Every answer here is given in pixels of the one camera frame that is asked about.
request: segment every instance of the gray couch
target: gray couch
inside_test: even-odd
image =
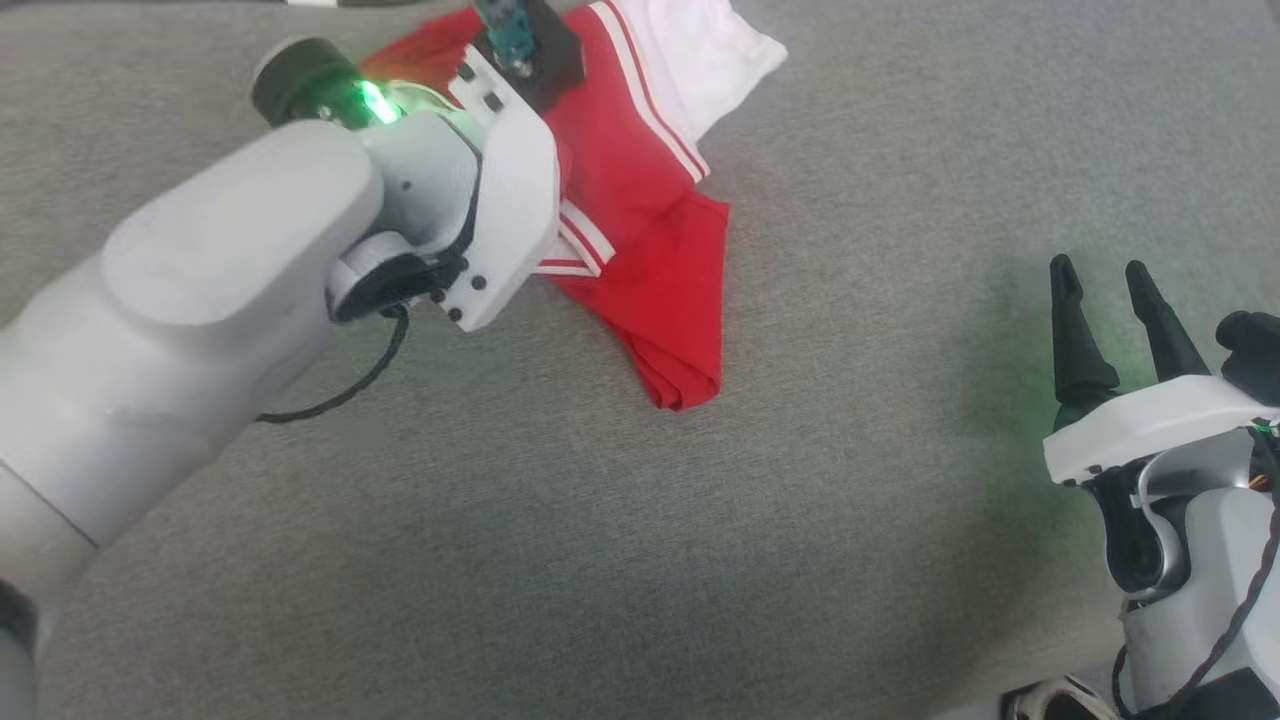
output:
[[[360,56],[453,6],[0,13],[0,319],[264,131],[278,40]],[[102,556],[50,716],[922,717],[1110,657],[1098,514],[1039,457],[1047,265],[1073,254],[1130,388],[1126,260],[1212,364],[1226,313],[1280,310],[1267,5],[736,6],[792,56],[703,145],[735,206],[722,396],[654,410],[540,281],[474,337],[420,313],[366,396],[250,429]]]

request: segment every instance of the red cloth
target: red cloth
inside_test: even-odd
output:
[[[721,387],[721,305],[728,206],[692,191],[707,164],[664,119],[626,18],[609,1],[570,12],[588,81],[561,96],[547,124],[566,174],[562,238],[582,260],[548,260],[573,300],[631,354],[659,407],[684,410]],[[361,70],[447,91],[462,51],[484,28],[472,10],[424,24]]]

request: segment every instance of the white stripe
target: white stripe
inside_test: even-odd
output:
[[[591,274],[588,268],[566,268],[562,265],[539,265],[539,275],[571,275],[577,278],[594,278],[596,275]]]
[[[595,261],[595,258],[591,258],[591,254],[582,247],[582,242],[577,238],[577,234],[575,234],[572,229],[567,228],[564,223],[561,223],[559,225],[559,238],[573,249],[573,252],[576,252],[579,259],[582,260],[582,264],[591,270],[593,275],[600,277],[600,264]]]
[[[613,50],[618,55],[618,64],[622,65],[622,74],[627,81],[627,90],[631,92],[631,102],[636,108],[636,113],[640,119],[644,120],[653,135],[662,141],[663,145],[671,150],[676,160],[689,172],[689,177],[694,178],[694,182],[700,182],[703,179],[703,172],[698,169],[698,165],[690,160],[689,155],[681,150],[680,143],[676,138],[667,132],[667,128],[662,127],[658,118],[654,117],[653,110],[649,108],[649,101],[644,95],[644,85],[640,83],[640,70],[636,68],[635,59],[631,56],[631,46],[627,44],[626,32],[618,23],[617,15],[613,14],[607,5],[602,3],[594,3],[589,5],[591,10],[595,12],[600,18],[600,24],[604,26],[605,32],[609,33],[609,40],[613,42]]]
[[[600,228],[595,227],[595,223],[591,222],[591,218],[588,218],[586,214],[579,210],[577,205],[573,205],[568,200],[561,202],[561,213],[564,213],[564,217],[568,218],[571,223],[573,223],[573,227],[581,231],[582,240],[590,242],[591,247],[595,249],[595,254],[600,256],[600,261],[608,265],[609,260],[612,260],[613,256],[618,254],[618,251],[613,249],[613,243],[609,242],[609,238],[604,237],[604,233],[600,232]]]

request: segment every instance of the black cable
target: black cable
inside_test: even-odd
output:
[[[1249,434],[1253,436],[1253,445],[1258,451],[1258,456],[1262,460],[1263,468],[1266,469],[1267,477],[1280,478],[1280,462],[1276,461],[1275,452],[1271,448],[1271,443],[1267,438],[1258,430],[1249,428]],[[1262,598],[1262,587],[1267,582],[1267,577],[1271,574],[1271,568],[1276,561],[1276,551],[1280,550],[1280,492],[1271,493],[1271,502],[1274,505],[1271,510],[1271,536],[1267,538],[1267,543],[1262,547],[1262,565],[1253,574],[1253,579],[1249,580],[1249,589],[1244,594],[1244,601],[1240,602],[1235,612],[1231,614],[1231,621],[1226,625],[1226,630],[1219,635],[1217,642],[1208,652],[1208,657],[1204,662],[1201,662],[1196,671],[1192,673],[1187,684],[1178,689],[1171,698],[1161,705],[1157,705],[1147,710],[1147,715],[1152,719],[1161,717],[1166,720],[1174,720],[1178,714],[1183,711],[1187,706],[1187,701],[1190,700],[1192,693],[1199,687],[1204,676],[1208,675],[1210,670],[1217,665],[1217,661],[1226,655],[1231,643],[1240,637],[1240,632],[1244,629],[1245,620],[1249,619],[1249,612],[1253,612],[1253,607]],[[1116,653],[1115,665],[1111,667],[1111,693],[1115,696],[1116,710],[1120,711],[1120,716],[1124,720],[1134,720],[1133,712],[1125,707],[1124,698],[1120,696],[1120,670],[1124,667],[1125,656],[1128,650],[1125,647],[1120,648]]]
[[[399,352],[401,345],[404,345],[404,338],[408,336],[408,310],[403,305],[394,305],[383,310],[383,315],[393,318],[396,320],[396,329],[392,332],[392,340],[387,345],[387,351],[383,356],[378,359],[372,369],[365,374],[365,377],[356,380],[356,384],[339,392],[332,398],[321,402],[320,405],[314,405],[306,410],[298,410],[294,413],[264,413],[257,416],[259,423],[266,423],[270,425],[284,425],[288,423],[297,423],[298,420],[310,420],[312,418],[319,418],[325,413],[333,410],[334,407],[340,407],[346,405],[351,398],[360,395],[369,386],[378,380],[378,375],[383,374],[396,359],[396,354]]]

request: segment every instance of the white plastic casing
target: white plastic casing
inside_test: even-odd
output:
[[[1044,462],[1055,483],[1080,482],[1097,474],[1089,468],[1106,470],[1277,418],[1280,409],[1260,405],[1222,378],[1183,375],[1110,400],[1044,438]]]
[[[475,77],[454,78],[449,92],[485,129],[484,170],[470,266],[440,306],[461,310],[457,324],[471,332],[493,322],[550,250],[559,223],[559,160],[550,128],[498,70],[472,46],[463,61]],[[485,100],[490,95],[499,109]],[[479,288],[476,277],[485,281]]]
[[[328,346],[325,278],[381,202],[364,145],[323,122],[148,202],[0,332],[0,461],[110,543]]]

